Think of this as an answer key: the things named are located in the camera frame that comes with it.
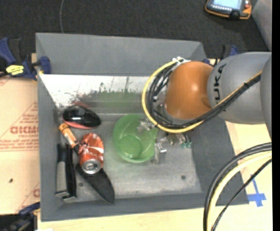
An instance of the blue clamp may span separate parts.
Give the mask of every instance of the blue clamp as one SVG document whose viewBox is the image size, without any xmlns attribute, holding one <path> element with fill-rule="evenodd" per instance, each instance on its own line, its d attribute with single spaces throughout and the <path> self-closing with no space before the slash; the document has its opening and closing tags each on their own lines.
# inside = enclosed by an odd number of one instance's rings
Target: blue clamp
<svg viewBox="0 0 280 231">
<path fill-rule="evenodd" d="M 46 56 L 42 56 L 36 63 L 32 63 L 29 57 L 21 60 L 19 42 L 19 39 L 9 39 L 7 37 L 0 40 L 0 57 L 7 62 L 6 72 L 12 77 L 24 77 L 37 80 L 35 66 L 41 66 L 44 74 L 50 74 L 51 63 Z"/>
</svg>

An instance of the blue tape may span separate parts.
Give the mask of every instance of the blue tape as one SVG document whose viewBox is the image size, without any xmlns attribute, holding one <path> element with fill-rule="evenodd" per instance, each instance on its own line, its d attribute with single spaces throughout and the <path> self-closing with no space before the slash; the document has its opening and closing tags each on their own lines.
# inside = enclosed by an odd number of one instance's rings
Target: blue tape
<svg viewBox="0 0 280 231">
<path fill-rule="evenodd" d="M 255 182 L 255 179 L 252 179 L 252 182 L 253 182 L 253 185 L 254 185 L 254 188 L 255 188 L 255 193 L 247 194 L 248 201 L 249 202 L 255 201 L 256 207 L 261 207 L 261 206 L 263 206 L 262 201 L 266 200 L 265 194 L 259 192 L 259 190 L 257 188 L 257 185 L 256 185 L 256 182 Z"/>
</svg>

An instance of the black carpet floor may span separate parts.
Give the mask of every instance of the black carpet floor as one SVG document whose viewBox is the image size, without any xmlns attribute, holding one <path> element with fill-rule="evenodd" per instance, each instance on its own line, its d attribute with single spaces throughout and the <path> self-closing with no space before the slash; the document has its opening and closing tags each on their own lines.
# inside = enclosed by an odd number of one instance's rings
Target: black carpet floor
<svg viewBox="0 0 280 231">
<path fill-rule="evenodd" d="M 202 42 L 209 58 L 222 46 L 267 51 L 251 17 L 229 21 L 207 14 L 206 0 L 0 0 L 0 39 L 21 38 L 22 53 L 35 51 L 36 32 L 184 39 Z M 5 62 L 0 58 L 0 69 Z M 0 217 L 0 230 L 15 217 Z"/>
</svg>

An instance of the kuka logo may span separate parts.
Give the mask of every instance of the kuka logo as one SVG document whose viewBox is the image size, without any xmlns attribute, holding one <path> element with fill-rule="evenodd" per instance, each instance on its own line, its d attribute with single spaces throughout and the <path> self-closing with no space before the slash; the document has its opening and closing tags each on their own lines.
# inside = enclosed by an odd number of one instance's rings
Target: kuka logo
<svg viewBox="0 0 280 231">
<path fill-rule="evenodd" d="M 213 89 L 213 91 L 217 94 L 217 96 L 215 96 L 215 100 L 216 102 L 218 103 L 220 101 L 220 85 L 219 85 L 219 80 L 220 80 L 220 77 L 221 77 L 221 74 L 222 74 L 222 70 L 223 68 L 226 66 L 226 64 L 223 64 L 221 65 L 219 68 L 218 68 L 218 75 L 215 76 L 215 80 L 214 80 L 214 84 L 213 86 L 215 87 Z"/>
</svg>

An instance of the cardboard sheet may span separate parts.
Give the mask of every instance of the cardboard sheet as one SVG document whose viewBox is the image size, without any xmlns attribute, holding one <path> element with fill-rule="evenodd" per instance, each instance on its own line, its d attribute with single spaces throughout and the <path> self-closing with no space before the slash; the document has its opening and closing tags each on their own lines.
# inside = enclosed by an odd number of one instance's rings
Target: cardboard sheet
<svg viewBox="0 0 280 231">
<path fill-rule="evenodd" d="M 0 78 L 0 215 L 40 200 L 37 82 Z"/>
</svg>

